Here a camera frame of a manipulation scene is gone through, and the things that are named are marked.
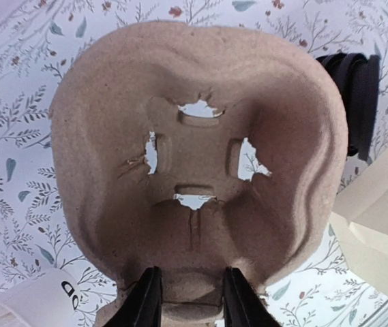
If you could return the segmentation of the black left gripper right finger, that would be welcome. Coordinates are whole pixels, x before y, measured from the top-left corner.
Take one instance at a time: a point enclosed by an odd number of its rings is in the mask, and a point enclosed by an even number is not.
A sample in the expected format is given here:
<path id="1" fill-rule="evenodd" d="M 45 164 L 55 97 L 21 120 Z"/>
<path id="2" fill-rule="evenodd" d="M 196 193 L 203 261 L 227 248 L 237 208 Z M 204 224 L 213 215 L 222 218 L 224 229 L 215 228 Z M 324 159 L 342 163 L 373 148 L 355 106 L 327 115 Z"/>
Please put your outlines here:
<path id="1" fill-rule="evenodd" d="M 225 326 L 279 327 L 240 269 L 226 268 L 223 287 Z"/>

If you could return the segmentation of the brown cardboard cup carrier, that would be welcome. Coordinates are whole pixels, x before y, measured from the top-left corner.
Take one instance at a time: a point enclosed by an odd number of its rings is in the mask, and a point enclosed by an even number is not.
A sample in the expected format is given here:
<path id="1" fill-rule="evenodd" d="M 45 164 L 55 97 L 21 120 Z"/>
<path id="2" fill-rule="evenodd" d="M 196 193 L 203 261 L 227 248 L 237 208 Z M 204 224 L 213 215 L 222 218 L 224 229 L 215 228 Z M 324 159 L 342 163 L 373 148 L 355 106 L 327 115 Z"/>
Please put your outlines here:
<path id="1" fill-rule="evenodd" d="M 50 105 L 67 225 L 118 288 L 162 270 L 164 326 L 223 314 L 224 270 L 257 291 L 319 247 L 348 144 L 322 65 L 274 35 L 143 22 L 100 38 Z"/>

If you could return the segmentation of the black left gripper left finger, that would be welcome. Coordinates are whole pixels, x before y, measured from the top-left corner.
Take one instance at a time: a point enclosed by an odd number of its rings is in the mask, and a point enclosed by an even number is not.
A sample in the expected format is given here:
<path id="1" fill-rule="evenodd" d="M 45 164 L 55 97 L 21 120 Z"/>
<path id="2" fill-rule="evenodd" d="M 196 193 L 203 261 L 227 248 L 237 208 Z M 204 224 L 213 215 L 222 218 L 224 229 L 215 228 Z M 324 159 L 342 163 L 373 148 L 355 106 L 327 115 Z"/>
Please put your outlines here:
<path id="1" fill-rule="evenodd" d="M 160 327 L 162 321 L 162 271 L 147 268 L 106 327 Z"/>

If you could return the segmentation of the cup of white straws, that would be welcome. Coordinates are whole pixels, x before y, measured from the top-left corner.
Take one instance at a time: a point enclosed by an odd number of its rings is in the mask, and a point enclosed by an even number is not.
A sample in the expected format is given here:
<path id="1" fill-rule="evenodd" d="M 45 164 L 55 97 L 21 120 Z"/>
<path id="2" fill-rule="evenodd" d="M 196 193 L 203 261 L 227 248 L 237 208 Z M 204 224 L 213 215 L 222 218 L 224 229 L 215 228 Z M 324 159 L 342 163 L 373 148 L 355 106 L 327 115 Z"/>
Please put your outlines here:
<path id="1" fill-rule="evenodd" d="M 0 326 L 71 326 L 79 302 L 76 280 L 51 268 L 0 294 Z"/>

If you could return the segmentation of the cream paper bag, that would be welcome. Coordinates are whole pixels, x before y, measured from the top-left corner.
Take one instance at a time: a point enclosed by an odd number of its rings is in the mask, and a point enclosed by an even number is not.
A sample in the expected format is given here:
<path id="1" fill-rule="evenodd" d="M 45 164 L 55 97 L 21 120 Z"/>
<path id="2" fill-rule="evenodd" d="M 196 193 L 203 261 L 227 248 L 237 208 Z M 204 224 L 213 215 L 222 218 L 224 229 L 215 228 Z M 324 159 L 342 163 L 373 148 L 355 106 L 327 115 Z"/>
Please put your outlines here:
<path id="1" fill-rule="evenodd" d="M 350 270 L 388 296 L 388 148 L 340 192 L 330 223 Z"/>

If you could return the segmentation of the floral patterned table mat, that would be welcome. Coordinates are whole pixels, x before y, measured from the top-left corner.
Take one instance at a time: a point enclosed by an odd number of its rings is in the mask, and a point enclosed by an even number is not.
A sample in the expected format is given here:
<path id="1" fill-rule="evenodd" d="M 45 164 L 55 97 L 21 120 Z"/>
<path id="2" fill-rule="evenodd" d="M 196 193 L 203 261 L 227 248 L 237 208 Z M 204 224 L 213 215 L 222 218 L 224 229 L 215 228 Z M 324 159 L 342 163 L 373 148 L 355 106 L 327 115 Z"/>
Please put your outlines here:
<path id="1" fill-rule="evenodd" d="M 81 53 L 114 29 L 148 20 L 258 29 L 314 57 L 381 59 L 377 121 L 366 161 L 348 159 L 349 186 L 388 147 L 388 1 L 0 1 L 0 293 L 49 268 L 80 288 L 73 326 L 92 326 L 115 283 L 80 252 L 55 180 L 48 107 Z"/>

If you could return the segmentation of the stack of black lids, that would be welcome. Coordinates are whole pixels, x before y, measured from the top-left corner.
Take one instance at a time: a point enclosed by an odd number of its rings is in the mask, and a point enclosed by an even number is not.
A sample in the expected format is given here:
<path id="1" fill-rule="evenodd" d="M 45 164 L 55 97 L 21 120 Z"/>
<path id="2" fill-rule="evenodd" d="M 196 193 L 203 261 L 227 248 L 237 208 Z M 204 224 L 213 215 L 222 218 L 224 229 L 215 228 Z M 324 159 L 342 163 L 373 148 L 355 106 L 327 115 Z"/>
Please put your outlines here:
<path id="1" fill-rule="evenodd" d="M 331 76 L 342 97 L 348 126 L 347 155 L 367 161 L 376 122 L 380 56 L 339 52 L 316 60 Z"/>

